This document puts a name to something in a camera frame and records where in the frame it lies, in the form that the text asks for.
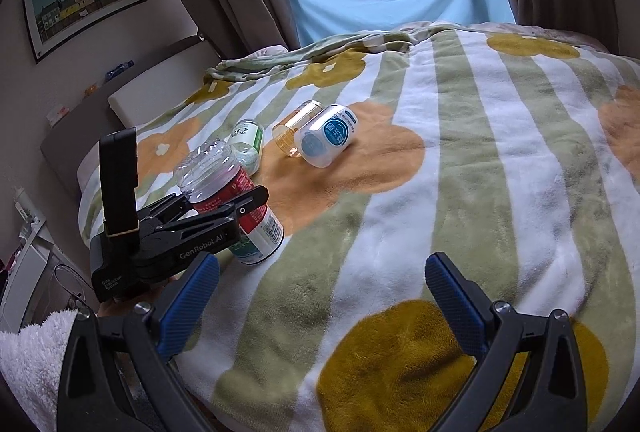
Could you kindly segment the left hand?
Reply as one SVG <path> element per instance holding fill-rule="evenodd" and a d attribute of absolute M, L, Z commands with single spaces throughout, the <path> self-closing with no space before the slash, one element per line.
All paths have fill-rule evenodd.
<path fill-rule="evenodd" d="M 130 300 L 111 299 L 106 302 L 102 302 L 98 309 L 98 316 L 112 317 L 126 315 L 131 312 L 138 303 L 154 303 L 165 288 L 177 279 L 177 276 L 171 276 L 164 282 L 154 285 L 148 292 L 143 293 L 141 296 L 135 296 Z"/>

